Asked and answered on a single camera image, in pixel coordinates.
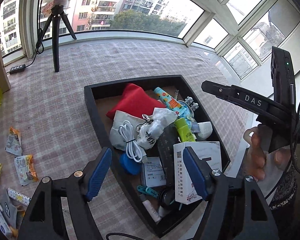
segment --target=blue gripper pad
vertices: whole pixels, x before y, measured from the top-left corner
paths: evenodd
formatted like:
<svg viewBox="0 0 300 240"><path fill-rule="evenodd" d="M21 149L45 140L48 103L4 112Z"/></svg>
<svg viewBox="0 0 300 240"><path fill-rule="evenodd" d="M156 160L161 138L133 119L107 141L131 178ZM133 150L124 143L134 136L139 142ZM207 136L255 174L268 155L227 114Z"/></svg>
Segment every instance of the blue gripper pad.
<svg viewBox="0 0 300 240"><path fill-rule="evenodd" d="M208 192L206 189L205 178L187 147L183 150L183 163L186 166L186 169L198 196L202 197L203 200L206 200Z"/></svg>
<svg viewBox="0 0 300 240"><path fill-rule="evenodd" d="M98 157L94 161L90 161L84 168L83 172L86 200L89 202L99 193L105 175L112 162L112 151L110 148L103 147Z"/></svg>

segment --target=checkered tablecloth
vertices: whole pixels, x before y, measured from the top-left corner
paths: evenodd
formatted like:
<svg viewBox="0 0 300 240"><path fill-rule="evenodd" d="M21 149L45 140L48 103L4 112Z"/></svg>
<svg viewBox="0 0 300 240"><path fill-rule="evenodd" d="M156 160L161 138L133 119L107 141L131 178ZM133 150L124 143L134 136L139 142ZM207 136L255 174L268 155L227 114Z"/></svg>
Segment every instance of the checkered tablecloth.
<svg viewBox="0 0 300 240"><path fill-rule="evenodd" d="M19 183L15 156L4 149L10 126L20 130L23 155L34 155L40 179L47 175L52 179L67 177L95 159L101 149L86 109L84 86L126 78L183 75L234 159L247 112L202 92L204 80L228 83L201 49L164 42L113 41L62 50L60 65L60 72L55 73L52 54L41 55L25 72L9 76L12 88L4 93L0 107L0 194L11 187L32 196L38 185L22 187ZM63 203L69 237L75 239L66 201ZM157 239L135 213L111 171L89 206L103 237L109 232L123 232ZM182 236L202 208L204 204L163 239Z"/></svg>

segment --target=small white bottle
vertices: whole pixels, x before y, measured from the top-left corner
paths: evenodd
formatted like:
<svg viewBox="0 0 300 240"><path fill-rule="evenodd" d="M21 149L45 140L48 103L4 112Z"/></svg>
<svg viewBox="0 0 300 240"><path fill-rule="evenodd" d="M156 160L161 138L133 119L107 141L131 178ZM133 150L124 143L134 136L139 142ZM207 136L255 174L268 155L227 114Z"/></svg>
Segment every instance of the small white bottle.
<svg viewBox="0 0 300 240"><path fill-rule="evenodd" d="M140 195L140 199L142 201L143 206L145 206L146 210L149 212L150 216L154 220L154 222L159 222L161 220L161 217L157 213L157 211L152 206L151 202L147 200L145 194Z"/></svg>

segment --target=red cloth bag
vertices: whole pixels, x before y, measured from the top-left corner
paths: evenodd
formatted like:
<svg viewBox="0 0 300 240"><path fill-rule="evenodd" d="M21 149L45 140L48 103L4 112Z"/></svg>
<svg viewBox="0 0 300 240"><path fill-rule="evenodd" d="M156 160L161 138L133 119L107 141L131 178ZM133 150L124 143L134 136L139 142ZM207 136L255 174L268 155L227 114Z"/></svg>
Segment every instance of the red cloth bag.
<svg viewBox="0 0 300 240"><path fill-rule="evenodd" d="M115 111L120 110L142 119L142 114L152 115L155 107L165 108L165 105L149 97L141 87L129 83L123 90L122 99L106 116L113 120Z"/></svg>

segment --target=green bottle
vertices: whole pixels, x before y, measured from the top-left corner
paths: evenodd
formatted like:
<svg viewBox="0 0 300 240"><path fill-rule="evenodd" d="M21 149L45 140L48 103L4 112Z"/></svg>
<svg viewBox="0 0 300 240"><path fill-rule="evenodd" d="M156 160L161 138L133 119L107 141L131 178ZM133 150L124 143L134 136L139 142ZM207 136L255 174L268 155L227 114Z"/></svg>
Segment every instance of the green bottle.
<svg viewBox="0 0 300 240"><path fill-rule="evenodd" d="M180 135L182 142L195 142L193 134L184 118L180 118L174 122L174 125Z"/></svg>

